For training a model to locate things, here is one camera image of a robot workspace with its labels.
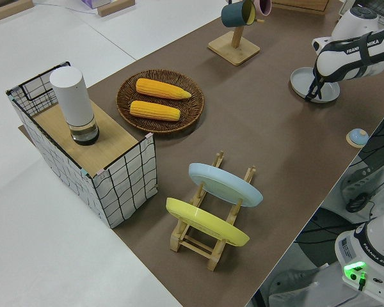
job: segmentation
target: teal mug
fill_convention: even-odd
[[[223,7],[221,20],[225,27],[249,26],[255,21],[255,5],[252,0],[243,0],[232,3],[228,0],[228,5]]]

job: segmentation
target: yellow corn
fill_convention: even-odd
[[[136,81],[136,91],[140,94],[168,99],[185,99],[192,96],[178,86],[146,78],[139,78]]]
[[[140,100],[134,100],[131,103],[129,113],[137,117],[151,118],[153,120],[169,120],[173,122],[176,122],[180,118],[179,109]]]

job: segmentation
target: wooden board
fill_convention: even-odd
[[[324,13],[328,0],[272,0],[274,8],[287,8],[312,13]]]
[[[135,0],[116,0],[109,4],[100,6],[99,8],[97,8],[97,11],[98,15],[104,17],[120,10],[123,10],[124,8],[128,8],[132,5],[135,5]]]
[[[18,0],[0,7],[0,20],[34,7],[32,0]]]
[[[231,62],[231,64],[238,66],[259,53],[260,48],[243,37],[240,40],[239,47],[233,48],[233,34],[234,32],[230,31],[211,41],[208,48]]]
[[[70,129],[58,104],[37,114],[37,123],[75,160],[91,177],[113,162],[138,141],[92,102],[100,136],[94,145],[81,146],[71,138]]]

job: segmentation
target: brown table mat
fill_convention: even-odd
[[[314,64],[312,39],[330,36],[335,26],[341,4],[329,5],[327,15],[274,9],[264,24],[245,27],[243,37],[260,53],[239,67],[207,48],[229,31],[217,19],[89,89],[92,100],[136,138],[144,133],[127,124],[115,105],[130,76],[175,70],[205,95],[192,133],[156,139],[158,194],[115,228],[184,306],[244,306],[358,153],[346,134],[354,128],[372,133],[384,117],[384,72],[341,82],[340,97],[328,104],[305,102],[291,89],[291,73]],[[225,151],[223,169],[237,176],[256,165],[252,184],[264,201],[241,209],[235,225],[251,239],[241,248],[227,246],[211,272],[204,257],[182,247],[170,251],[176,220],[165,201],[189,201],[196,188],[189,164],[210,164],[219,150]],[[202,208],[226,218],[230,207],[208,195]]]

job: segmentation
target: white floor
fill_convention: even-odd
[[[91,86],[219,17],[225,1],[137,0],[103,18],[81,0],[34,2],[0,20],[0,306],[180,306],[52,173],[5,91],[64,61]]]

